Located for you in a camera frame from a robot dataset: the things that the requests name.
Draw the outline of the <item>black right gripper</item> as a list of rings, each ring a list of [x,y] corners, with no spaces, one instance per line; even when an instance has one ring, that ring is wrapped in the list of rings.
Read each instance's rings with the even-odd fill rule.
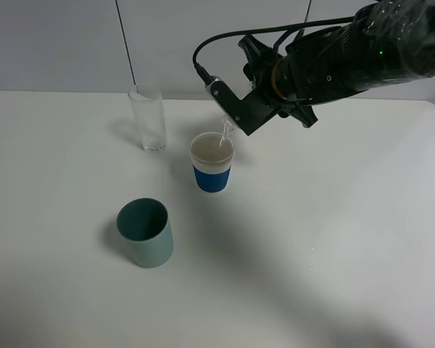
[[[243,98],[246,111],[252,116],[292,116],[304,128],[311,128],[318,118],[311,106],[300,105],[298,59],[279,54],[253,35],[245,35],[238,47],[246,57],[244,74],[252,84]]]

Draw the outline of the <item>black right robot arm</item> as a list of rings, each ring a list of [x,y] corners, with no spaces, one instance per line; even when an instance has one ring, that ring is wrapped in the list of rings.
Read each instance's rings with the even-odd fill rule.
[[[253,133],[274,116],[314,125],[313,107],[435,76],[435,1],[380,1],[351,23],[297,36],[280,55],[254,36],[239,46],[254,82],[235,120]]]

